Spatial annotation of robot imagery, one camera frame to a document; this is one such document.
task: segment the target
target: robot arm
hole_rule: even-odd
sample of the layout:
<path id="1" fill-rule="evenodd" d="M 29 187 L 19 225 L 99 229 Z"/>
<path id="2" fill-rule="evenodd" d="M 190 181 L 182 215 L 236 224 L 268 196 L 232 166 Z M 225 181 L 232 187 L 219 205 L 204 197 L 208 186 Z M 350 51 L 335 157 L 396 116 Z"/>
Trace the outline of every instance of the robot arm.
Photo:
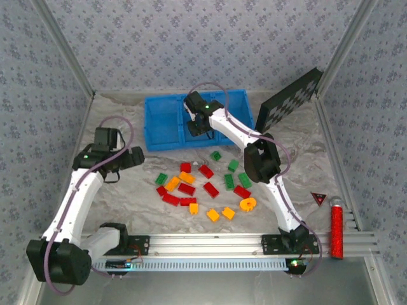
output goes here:
<path id="1" fill-rule="evenodd" d="M 217 130 L 244 151 L 245 172 L 252 181 L 260 183 L 264 188 L 271 208 L 277 216 L 284 245 L 292 250 L 302 248 L 302 244 L 308 238 L 309 232 L 293 217 L 293 214 L 295 214 L 299 220 L 302 220 L 289 199 L 281 176 L 277 177 L 277 181 L 291 211 L 287 209 L 284 199 L 275 184 L 274 177 L 280 173 L 280 158 L 275 144 L 251 136 L 262 134 L 251 130 L 231 114 L 228 114 L 228 118 L 226 118 L 222 104 L 216 100 L 206 102 L 196 91 L 190 93 L 184 99 L 184 108 L 191 115 L 188 128 L 192 136 L 201 135 L 212 129 Z M 230 123 L 230 120 L 245 132 L 236 128 Z M 270 134 L 262 136 L 273 139 Z"/>
<path id="2" fill-rule="evenodd" d="M 50 278 L 54 283 L 82 285 L 89 276 L 92 262 L 111 249 L 124 250 L 127 245 L 127 229 L 123 224 L 107 223 L 99 230 L 81 241 L 81 234 L 90 205 L 97 191 L 103 185 L 108 173 L 115 173 L 120 179 L 119 171 L 144 162 L 140 147 L 133 147 L 118 158 L 111 160 L 89 173 L 79 189 L 74 190 L 80 178 L 97 163 L 115 155 L 121 149 L 121 133 L 114 128 L 98 127 L 95 140 L 74 159 L 71 181 L 61 206 L 40 240 L 31 240 L 27 246 L 27 256 L 39 281 L 45 281 L 45 249 L 53 234 L 58 232 L 52 243 L 48 258 Z M 65 207 L 74 194 L 66 215 Z M 60 229 L 58 223 L 63 221 Z"/>

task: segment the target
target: red cylinder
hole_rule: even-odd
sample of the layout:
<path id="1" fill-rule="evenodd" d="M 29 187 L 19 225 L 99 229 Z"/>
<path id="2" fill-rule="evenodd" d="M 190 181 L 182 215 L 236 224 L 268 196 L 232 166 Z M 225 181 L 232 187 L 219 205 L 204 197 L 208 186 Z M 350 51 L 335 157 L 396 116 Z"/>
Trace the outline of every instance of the red cylinder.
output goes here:
<path id="1" fill-rule="evenodd" d="M 331 257 L 343 259 L 343 208 L 331 207 Z"/>

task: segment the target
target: blue plastic bin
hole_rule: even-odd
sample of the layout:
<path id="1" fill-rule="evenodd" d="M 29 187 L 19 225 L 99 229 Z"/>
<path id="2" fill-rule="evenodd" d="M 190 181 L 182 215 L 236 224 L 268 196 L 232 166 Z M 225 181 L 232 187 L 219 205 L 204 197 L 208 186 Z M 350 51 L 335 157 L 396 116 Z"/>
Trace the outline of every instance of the blue plastic bin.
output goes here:
<path id="1" fill-rule="evenodd" d="M 228 90 L 229 111 L 243 124 L 254 128 L 249 99 L 245 90 Z M 208 102 L 218 100 L 225 105 L 226 96 L 222 91 L 200 93 Z M 218 145 L 233 145 L 222 133 L 215 132 L 213 139 L 206 134 L 192 137 L 187 122 L 190 115 L 184 110 L 186 94 L 147 97 L 144 101 L 144 138 L 148 151 L 169 151 L 172 149 L 199 148 Z"/>

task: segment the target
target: blue patterned wall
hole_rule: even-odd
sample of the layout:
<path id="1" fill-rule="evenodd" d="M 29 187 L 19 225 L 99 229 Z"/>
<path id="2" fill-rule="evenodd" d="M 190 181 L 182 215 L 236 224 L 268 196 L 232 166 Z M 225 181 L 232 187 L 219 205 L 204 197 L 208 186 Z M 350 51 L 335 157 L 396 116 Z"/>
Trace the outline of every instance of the blue patterned wall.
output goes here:
<path id="1" fill-rule="evenodd" d="M 365 230 L 407 304 L 407 4 L 381 0 L 324 97 Z"/>
<path id="2" fill-rule="evenodd" d="M 324 70 L 360 0 L 47 0 L 95 90 L 279 90 Z"/>
<path id="3" fill-rule="evenodd" d="M 14 304 L 25 247 L 58 207 L 87 98 L 30 1 L 2 0 L 0 304 Z"/>

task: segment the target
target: warning triangle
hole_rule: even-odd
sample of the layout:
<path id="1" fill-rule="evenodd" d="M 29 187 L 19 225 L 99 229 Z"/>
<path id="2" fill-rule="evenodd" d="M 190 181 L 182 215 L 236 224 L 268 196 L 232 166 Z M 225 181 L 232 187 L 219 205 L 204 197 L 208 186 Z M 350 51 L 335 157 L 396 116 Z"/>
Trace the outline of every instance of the warning triangle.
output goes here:
<path id="1" fill-rule="evenodd" d="M 326 195 L 325 194 L 318 194 L 318 193 L 313 193 L 311 192 L 312 197 L 314 197 L 315 201 L 318 203 L 319 206 L 322 205 L 324 202 Z"/>

